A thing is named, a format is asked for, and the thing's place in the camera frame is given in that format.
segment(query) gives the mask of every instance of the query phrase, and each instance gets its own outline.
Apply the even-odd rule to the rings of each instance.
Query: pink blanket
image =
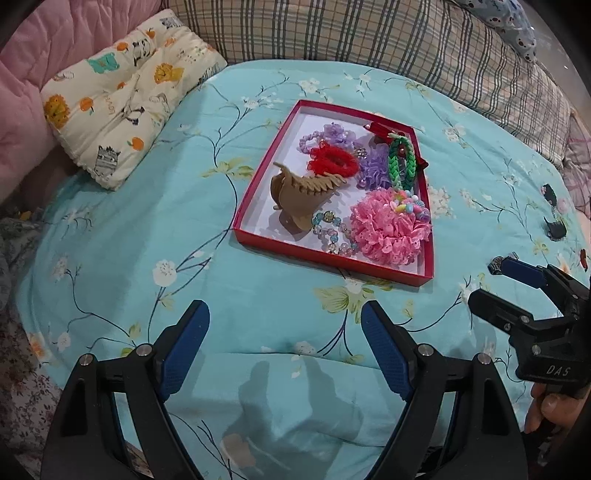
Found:
[[[160,0],[45,0],[0,53],[0,202],[56,145],[40,90],[56,73],[111,45]]]

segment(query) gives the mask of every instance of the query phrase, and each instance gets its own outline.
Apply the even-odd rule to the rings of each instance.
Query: black hair clip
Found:
[[[544,217],[544,221],[548,227],[546,235],[548,235],[552,241],[556,242],[566,236],[566,225],[562,220],[559,222],[549,222],[546,220],[546,217]]]
[[[546,199],[546,201],[550,205],[552,205],[552,207],[556,208],[558,201],[556,199],[556,194],[554,193],[554,190],[552,189],[552,187],[550,186],[549,183],[543,185],[542,194],[544,195],[544,198]]]

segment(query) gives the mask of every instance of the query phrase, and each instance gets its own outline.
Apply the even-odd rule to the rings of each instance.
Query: blue floral bedsheet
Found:
[[[416,129],[430,163],[433,281],[417,289],[237,243],[229,227],[242,193],[301,98]],[[546,183],[559,198],[555,212],[540,192]],[[544,234],[544,217],[553,216],[569,229],[560,242]],[[80,174],[45,220],[17,302],[34,351],[60,385],[81,354],[126,355],[176,323],[193,299],[208,303],[209,333],[167,408],[213,480],[365,477],[403,407],[359,325],[369,299],[445,355],[491,354],[523,421],[528,386],[515,378],[507,337],[472,318],[467,298],[482,287],[537,318],[556,315],[541,292],[488,273],[494,256],[510,252],[586,282],[582,234],[549,162],[423,85],[346,63],[227,68],[185,98],[123,187],[107,192]],[[452,402],[446,397],[435,442]],[[121,416],[137,442],[129,414]]]

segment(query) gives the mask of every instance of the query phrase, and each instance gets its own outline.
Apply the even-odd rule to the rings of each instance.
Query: red scrunchie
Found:
[[[308,170],[316,175],[332,173],[347,178],[359,171],[359,164],[353,155],[342,148],[329,145],[324,140],[318,147],[310,150],[310,157],[312,160],[308,162]]]

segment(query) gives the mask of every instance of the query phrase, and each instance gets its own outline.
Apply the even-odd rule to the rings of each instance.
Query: blue patterned pillow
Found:
[[[517,0],[454,0],[494,27],[501,38],[526,61],[535,61],[535,36],[523,7]]]

